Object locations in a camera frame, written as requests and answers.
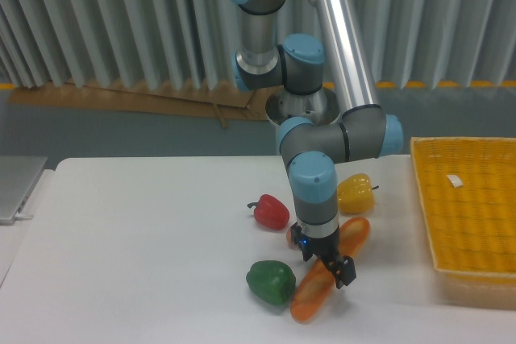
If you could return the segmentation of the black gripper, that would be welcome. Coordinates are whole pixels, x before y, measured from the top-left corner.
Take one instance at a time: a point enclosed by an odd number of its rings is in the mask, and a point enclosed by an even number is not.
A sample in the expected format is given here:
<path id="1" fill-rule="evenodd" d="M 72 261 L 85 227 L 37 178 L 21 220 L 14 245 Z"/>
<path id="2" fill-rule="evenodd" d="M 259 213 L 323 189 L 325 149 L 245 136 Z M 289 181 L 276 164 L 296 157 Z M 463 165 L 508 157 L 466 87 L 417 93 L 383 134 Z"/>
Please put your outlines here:
<path id="1" fill-rule="evenodd" d="M 305 262 L 313 255 L 322 260 L 326 269 L 335 279 L 335 286 L 341 289 L 356 279 L 356 268 L 352 257 L 339 253 L 339 227 L 324 237 L 311 237 L 305 234 L 302 227 L 295 223 L 290 227 L 295 247 L 302 252 Z"/>

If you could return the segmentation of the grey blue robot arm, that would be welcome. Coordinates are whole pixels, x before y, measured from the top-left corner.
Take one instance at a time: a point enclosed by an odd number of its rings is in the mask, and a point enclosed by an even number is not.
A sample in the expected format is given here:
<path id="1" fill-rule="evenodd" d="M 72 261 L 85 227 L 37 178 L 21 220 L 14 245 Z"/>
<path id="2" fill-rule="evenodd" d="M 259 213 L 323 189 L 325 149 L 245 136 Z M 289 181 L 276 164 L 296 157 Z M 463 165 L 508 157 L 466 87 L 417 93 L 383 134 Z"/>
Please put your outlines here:
<path id="1" fill-rule="evenodd" d="M 239 89 L 277 87 L 266 103 L 293 193 L 293 243 L 319 258 L 338 287 L 356 277 L 339 252 L 337 164 L 399 152 L 403 130 L 377 100 L 354 0 L 308 0 L 319 38 L 277 40 L 277 14 L 287 0 L 232 0 L 240 10 L 240 45 L 232 58 Z"/>

